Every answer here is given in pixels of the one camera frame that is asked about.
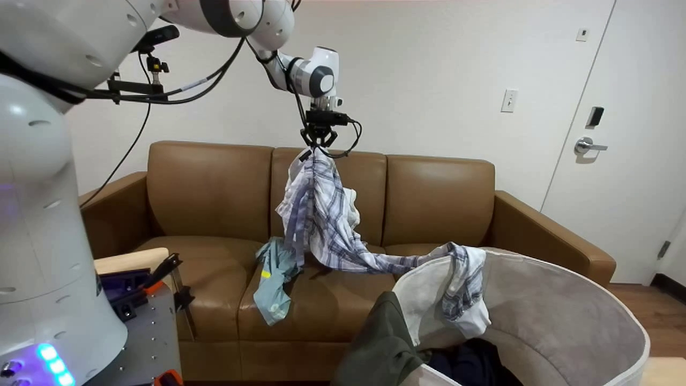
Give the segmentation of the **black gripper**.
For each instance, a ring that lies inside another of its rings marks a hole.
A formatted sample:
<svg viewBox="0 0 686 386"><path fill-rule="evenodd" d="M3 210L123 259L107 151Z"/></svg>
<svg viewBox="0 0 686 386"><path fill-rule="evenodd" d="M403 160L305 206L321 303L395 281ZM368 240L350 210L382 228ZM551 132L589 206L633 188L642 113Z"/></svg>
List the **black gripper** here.
<svg viewBox="0 0 686 386"><path fill-rule="evenodd" d="M351 118L344 112L309 109L300 138L306 146L331 146L337 139L334 129L350 125Z"/></svg>

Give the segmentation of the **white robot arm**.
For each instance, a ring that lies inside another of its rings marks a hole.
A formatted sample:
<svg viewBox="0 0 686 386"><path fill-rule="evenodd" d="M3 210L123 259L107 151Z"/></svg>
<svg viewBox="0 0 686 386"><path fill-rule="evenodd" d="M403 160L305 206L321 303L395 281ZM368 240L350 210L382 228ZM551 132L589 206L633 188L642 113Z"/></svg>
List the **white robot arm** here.
<svg viewBox="0 0 686 386"><path fill-rule="evenodd" d="M119 68L180 28L233 39L268 82L339 106L339 52L285 52L299 0L0 0L3 386L84 386L124 352L129 327L99 284L77 176L123 141L105 121L84 146L86 101L186 105L185 88L124 83Z"/></svg>

